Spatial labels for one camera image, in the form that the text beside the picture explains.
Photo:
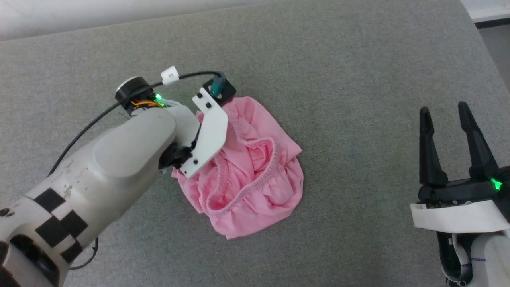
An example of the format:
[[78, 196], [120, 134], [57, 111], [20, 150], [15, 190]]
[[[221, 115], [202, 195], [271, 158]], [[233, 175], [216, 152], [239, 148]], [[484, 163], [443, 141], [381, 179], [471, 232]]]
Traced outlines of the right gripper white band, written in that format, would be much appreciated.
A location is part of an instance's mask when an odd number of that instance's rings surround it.
[[466, 102], [458, 103], [466, 133], [470, 178], [449, 181], [434, 142], [428, 107], [420, 109], [419, 201], [410, 206], [415, 227], [444, 233], [490, 233], [509, 228], [509, 167], [499, 167]]

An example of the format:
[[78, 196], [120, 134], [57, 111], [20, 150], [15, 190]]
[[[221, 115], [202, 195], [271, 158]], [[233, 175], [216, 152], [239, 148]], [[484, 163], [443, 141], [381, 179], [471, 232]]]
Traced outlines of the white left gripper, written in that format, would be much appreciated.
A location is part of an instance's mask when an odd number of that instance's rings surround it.
[[205, 88], [192, 98], [202, 113], [202, 119], [184, 105], [167, 106], [176, 121], [175, 138], [159, 160], [159, 170], [171, 167], [191, 178], [222, 149], [228, 130], [228, 116], [216, 98]]

